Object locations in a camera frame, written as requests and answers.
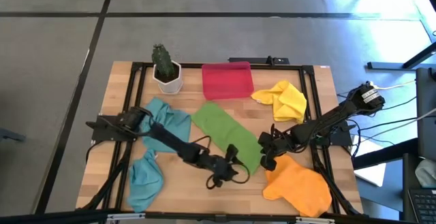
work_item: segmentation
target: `wooden tabletop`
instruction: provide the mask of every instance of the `wooden tabletop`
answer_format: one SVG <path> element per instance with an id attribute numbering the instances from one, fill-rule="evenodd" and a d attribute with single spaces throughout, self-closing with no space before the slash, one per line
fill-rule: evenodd
<path id="1" fill-rule="evenodd" d="M 131 64 L 132 62 L 114 62 L 104 96 L 102 114 L 117 115 L 122 110 Z M 314 69 L 321 109 L 323 113 L 326 113 L 338 104 L 332 74 L 328 66 L 314 66 Z M 280 80 L 289 80 L 297 89 L 301 90 L 297 71 L 254 69 L 251 70 L 251 74 L 255 91 L 270 89 Z M 139 72 L 135 79 L 136 83 L 134 84 L 131 106 L 134 104 L 138 80 Z M 158 97 L 169 103 L 173 109 L 184 110 L 189 114 L 193 114 L 206 101 L 202 93 L 201 69 L 184 68 L 183 82 L 184 85 L 178 95 L 163 95 L 157 83 L 152 79 L 152 69 L 148 68 L 146 70 L 141 106 L 145 106 L 153 97 Z M 306 83 L 308 85 L 311 111 L 315 111 L 312 96 L 310 95 L 309 77 L 306 77 Z M 295 125 L 292 121 L 274 122 L 272 106 L 258 104 L 251 98 L 227 99 L 216 101 L 216 103 L 256 136 L 259 136 L 263 131 L 269 131 L 273 123 L 280 130 L 285 130 Z M 202 131 L 192 123 L 189 140 L 193 141 L 203 135 Z M 91 151 L 84 171 L 76 207 L 82 207 L 87 204 L 107 179 L 113 150 L 114 142 L 103 142 Z M 341 147 L 331 146 L 329 150 L 336 184 L 344 196 L 352 203 L 353 207 L 362 212 L 362 204 L 360 203 L 350 156 Z M 134 142 L 130 163 L 135 159 L 140 159 L 145 152 L 146 148 L 142 140 L 138 139 Z M 212 143 L 211 154 L 223 155 L 223 152 Z M 309 149 L 303 153 L 289 154 L 302 166 L 313 168 Z M 270 201 L 262 197 L 262 190 L 266 186 L 265 170 L 262 167 L 259 167 L 257 172 L 251 176 L 249 182 L 243 185 L 224 182 L 221 188 L 208 190 L 206 188 L 206 179 L 211 174 L 209 171 L 199 170 L 183 163 L 174 153 L 158 153 L 156 161 L 162 171 L 164 184 L 161 192 L 147 211 L 299 214 L 284 199 Z M 112 190 L 111 207 L 114 206 L 117 189 L 118 180 L 115 182 Z M 128 196 L 129 183 L 127 182 L 121 209 L 132 211 L 126 201 Z"/>

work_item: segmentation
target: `cactus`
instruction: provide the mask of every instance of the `cactus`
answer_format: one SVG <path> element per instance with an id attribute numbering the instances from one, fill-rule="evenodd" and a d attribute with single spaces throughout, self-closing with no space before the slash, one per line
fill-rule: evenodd
<path id="1" fill-rule="evenodd" d="M 170 53 L 168 53 L 163 44 L 155 44 L 153 46 L 151 60 L 156 64 L 159 74 L 166 76 L 167 78 L 174 76 L 174 66 L 171 62 Z"/>

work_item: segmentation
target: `cloth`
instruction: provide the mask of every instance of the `cloth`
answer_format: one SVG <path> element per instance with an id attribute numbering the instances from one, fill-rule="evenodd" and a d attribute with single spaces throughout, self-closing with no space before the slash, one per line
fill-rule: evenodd
<path id="1" fill-rule="evenodd" d="M 135 212 L 146 210 L 161 191 L 164 179 L 156 164 L 155 151 L 148 149 L 129 169 L 130 195 L 127 203 Z"/>
<path id="2" fill-rule="evenodd" d="M 268 185 L 263 196 L 269 200 L 283 197 L 300 215 L 318 217 L 328 210 L 332 197 L 320 174 L 295 162 L 288 155 L 276 157 L 274 171 L 266 171 Z"/>
<path id="3" fill-rule="evenodd" d="M 424 159 L 415 170 L 415 175 L 424 188 L 436 188 L 436 163 Z"/>
<path id="4" fill-rule="evenodd" d="M 191 116 L 184 111 L 173 110 L 170 105 L 158 98 L 153 98 L 145 107 L 153 114 L 153 119 L 161 123 L 165 129 L 173 133 L 180 140 L 187 142 L 191 133 Z M 145 116 L 141 122 L 142 132 L 150 130 L 150 117 Z M 143 136 L 142 141 L 148 149 L 154 149 L 157 152 L 175 153 L 174 150 L 163 144 L 162 142 Z"/>
<path id="5" fill-rule="evenodd" d="M 227 152 L 229 144 L 235 145 L 238 149 L 236 157 L 247 166 L 250 175 L 254 174 L 260 164 L 262 147 L 250 131 L 211 101 L 206 102 L 192 115 L 192 121 L 223 152 Z"/>
<path id="6" fill-rule="evenodd" d="M 288 121 L 293 118 L 298 123 L 303 122 L 306 111 L 306 98 L 289 81 L 282 80 L 269 90 L 256 91 L 251 98 L 258 103 L 272 104 L 275 121 Z"/>

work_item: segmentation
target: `keyboard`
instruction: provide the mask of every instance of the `keyboard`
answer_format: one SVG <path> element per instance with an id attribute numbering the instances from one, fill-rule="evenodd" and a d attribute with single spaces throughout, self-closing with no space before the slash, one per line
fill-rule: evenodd
<path id="1" fill-rule="evenodd" d="M 410 189 L 409 197 L 418 222 L 436 224 L 436 189 Z"/>

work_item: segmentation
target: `pink container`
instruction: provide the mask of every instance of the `pink container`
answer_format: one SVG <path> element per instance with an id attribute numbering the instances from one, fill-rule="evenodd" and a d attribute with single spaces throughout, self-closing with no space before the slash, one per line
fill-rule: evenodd
<path id="1" fill-rule="evenodd" d="M 250 63 L 204 64 L 203 93 L 207 100 L 249 97 L 253 91 Z"/>

